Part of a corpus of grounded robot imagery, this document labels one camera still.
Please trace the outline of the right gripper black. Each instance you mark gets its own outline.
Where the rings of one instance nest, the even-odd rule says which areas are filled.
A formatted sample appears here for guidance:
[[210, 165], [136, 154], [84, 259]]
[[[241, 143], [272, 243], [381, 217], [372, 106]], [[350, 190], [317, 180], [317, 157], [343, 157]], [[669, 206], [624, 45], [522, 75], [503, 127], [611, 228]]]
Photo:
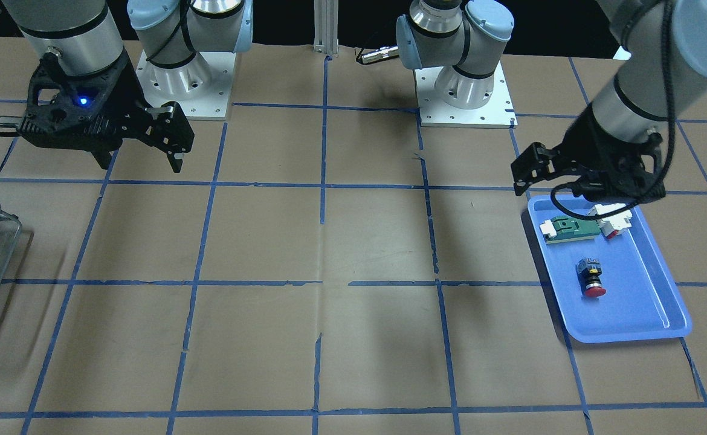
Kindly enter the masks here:
[[83, 111], [76, 146], [90, 152], [102, 170], [111, 167], [122, 141], [130, 138], [162, 151], [171, 170], [181, 172], [195, 133], [179, 102], [149, 107], [129, 55], [77, 82], [76, 103]]

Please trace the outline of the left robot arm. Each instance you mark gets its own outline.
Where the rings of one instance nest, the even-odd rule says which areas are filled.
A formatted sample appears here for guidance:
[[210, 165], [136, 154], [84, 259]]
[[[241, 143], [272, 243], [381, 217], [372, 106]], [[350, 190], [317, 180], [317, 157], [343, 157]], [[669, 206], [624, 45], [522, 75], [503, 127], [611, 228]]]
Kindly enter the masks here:
[[707, 1], [601, 1], [631, 58], [553, 149], [532, 143], [511, 163], [514, 190], [561, 176], [592, 202], [649, 203], [665, 196], [667, 98], [679, 115], [707, 92]]

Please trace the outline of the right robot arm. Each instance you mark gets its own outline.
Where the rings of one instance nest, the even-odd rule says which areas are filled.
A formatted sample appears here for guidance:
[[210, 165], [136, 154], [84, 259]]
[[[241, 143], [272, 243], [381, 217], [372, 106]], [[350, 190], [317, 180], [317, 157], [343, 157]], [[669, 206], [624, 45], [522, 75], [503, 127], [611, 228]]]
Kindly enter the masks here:
[[105, 1], [5, 1], [39, 56], [27, 109], [8, 127], [33, 146], [90, 153], [107, 170], [125, 138], [166, 155], [179, 173], [194, 132], [180, 105], [158, 108], [143, 88]]

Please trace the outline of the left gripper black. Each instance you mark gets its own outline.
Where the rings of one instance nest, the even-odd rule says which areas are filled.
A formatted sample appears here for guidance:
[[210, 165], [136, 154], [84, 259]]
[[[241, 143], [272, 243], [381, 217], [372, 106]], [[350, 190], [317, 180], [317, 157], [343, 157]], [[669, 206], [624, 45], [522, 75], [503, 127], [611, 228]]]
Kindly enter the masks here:
[[617, 140], [583, 111], [564, 135], [563, 145], [547, 148], [531, 143], [511, 163], [514, 192], [523, 195], [533, 184], [561, 176], [578, 176], [569, 183], [574, 195], [636, 195], [638, 145]]

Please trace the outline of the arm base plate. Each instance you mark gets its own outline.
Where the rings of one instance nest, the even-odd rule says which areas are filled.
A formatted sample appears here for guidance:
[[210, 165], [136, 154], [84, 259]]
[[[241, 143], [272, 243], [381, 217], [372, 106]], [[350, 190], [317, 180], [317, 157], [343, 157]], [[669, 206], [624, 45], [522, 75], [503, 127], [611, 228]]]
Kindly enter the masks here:
[[483, 79], [462, 76], [452, 66], [416, 69], [414, 77], [423, 127], [510, 129], [518, 125], [501, 63]]
[[150, 105], [175, 101], [190, 120], [225, 121], [236, 61], [236, 53], [202, 52], [187, 65], [162, 69], [142, 52], [136, 74]]

